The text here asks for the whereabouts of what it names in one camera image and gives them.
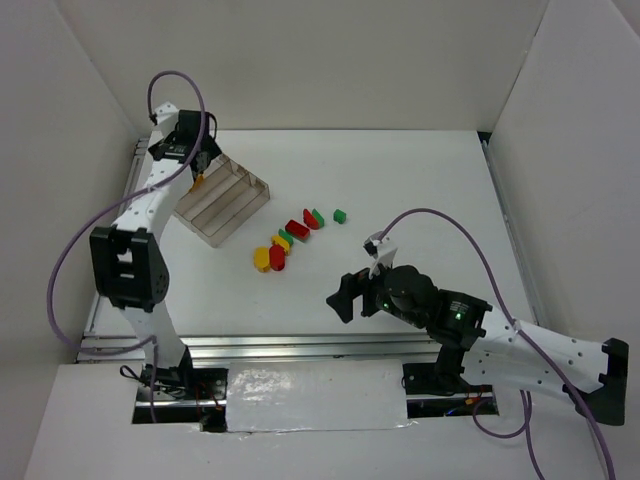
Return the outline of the yellow rectangular lego brick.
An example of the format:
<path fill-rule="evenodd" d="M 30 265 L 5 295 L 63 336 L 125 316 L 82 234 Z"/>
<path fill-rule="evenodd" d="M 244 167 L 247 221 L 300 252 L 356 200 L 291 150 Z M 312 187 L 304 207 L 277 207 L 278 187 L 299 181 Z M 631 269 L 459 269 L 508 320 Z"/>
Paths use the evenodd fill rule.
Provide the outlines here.
<path fill-rule="evenodd" d="M 198 188 L 198 187 L 203 183 L 203 181 L 204 181 L 204 175 L 203 175 L 203 174 L 200 174 L 200 175 L 199 175 L 199 176 L 194 180 L 194 183 L 193 183 L 193 186 L 192 186 L 192 190 L 197 189 L 197 188 Z"/>

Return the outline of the red rounded lego brick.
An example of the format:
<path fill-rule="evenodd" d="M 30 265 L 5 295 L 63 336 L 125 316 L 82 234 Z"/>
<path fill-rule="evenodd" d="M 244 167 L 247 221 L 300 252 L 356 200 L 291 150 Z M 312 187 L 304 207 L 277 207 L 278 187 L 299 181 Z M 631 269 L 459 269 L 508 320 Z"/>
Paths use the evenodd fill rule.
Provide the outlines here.
<path fill-rule="evenodd" d="M 270 268 L 274 271 L 282 271 L 286 266 L 287 256 L 288 252 L 283 246 L 272 244 L 269 248 Z"/>

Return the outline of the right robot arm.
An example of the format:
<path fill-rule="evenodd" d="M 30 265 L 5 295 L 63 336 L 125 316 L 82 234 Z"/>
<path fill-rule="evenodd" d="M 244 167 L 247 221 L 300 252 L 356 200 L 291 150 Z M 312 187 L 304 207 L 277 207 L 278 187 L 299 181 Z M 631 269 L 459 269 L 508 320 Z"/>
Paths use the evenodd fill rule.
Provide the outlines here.
<path fill-rule="evenodd" d="M 583 341 L 527 322 L 510 323 L 498 307 L 439 289 L 409 265 L 347 273 L 326 303 L 349 323 L 355 299 L 362 301 L 362 316 L 384 312 L 439 344 L 427 375 L 439 394 L 505 386 L 571 403 L 599 424 L 625 422 L 629 346 L 622 340 Z"/>

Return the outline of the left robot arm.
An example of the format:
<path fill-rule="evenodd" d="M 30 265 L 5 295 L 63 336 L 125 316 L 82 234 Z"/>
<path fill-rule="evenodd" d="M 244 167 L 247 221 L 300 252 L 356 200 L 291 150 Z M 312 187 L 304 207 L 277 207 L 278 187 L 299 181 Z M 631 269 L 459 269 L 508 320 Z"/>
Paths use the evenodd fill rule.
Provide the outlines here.
<path fill-rule="evenodd" d="M 179 201 L 221 153 L 217 119 L 171 104 L 153 117 L 162 137 L 148 148 L 151 169 L 141 195 L 111 226 L 94 228 L 89 243 L 98 293 L 143 344 L 144 382 L 192 392 L 193 362 L 166 306 L 170 273 L 159 240 Z"/>

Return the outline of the yellow rounded lego brick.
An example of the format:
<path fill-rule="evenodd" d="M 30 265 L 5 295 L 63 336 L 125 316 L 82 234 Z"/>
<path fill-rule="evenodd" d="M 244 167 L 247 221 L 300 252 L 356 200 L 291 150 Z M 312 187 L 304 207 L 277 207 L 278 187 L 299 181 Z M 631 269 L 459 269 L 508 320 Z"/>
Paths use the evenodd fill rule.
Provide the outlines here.
<path fill-rule="evenodd" d="M 260 246 L 254 250 L 253 265 L 261 273 L 270 270 L 270 252 L 268 247 Z"/>

